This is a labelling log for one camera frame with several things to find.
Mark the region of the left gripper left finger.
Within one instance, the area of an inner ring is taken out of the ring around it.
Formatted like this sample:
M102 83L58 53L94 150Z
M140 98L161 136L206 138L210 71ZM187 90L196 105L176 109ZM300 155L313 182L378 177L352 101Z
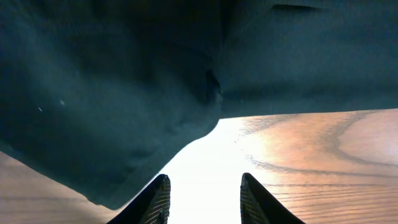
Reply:
M170 215L170 179L158 175L134 200L107 224L167 224Z

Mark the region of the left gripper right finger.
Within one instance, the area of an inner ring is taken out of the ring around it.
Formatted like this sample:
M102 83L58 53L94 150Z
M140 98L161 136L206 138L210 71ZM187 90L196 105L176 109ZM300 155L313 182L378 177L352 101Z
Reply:
M240 212L242 224L305 224L248 172L241 179Z

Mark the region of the black Sytrogen t-shirt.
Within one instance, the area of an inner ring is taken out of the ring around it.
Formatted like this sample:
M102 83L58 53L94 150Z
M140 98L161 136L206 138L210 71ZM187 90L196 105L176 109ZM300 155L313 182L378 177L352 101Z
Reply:
M221 118L397 107L397 1L1 1L4 152L118 209Z

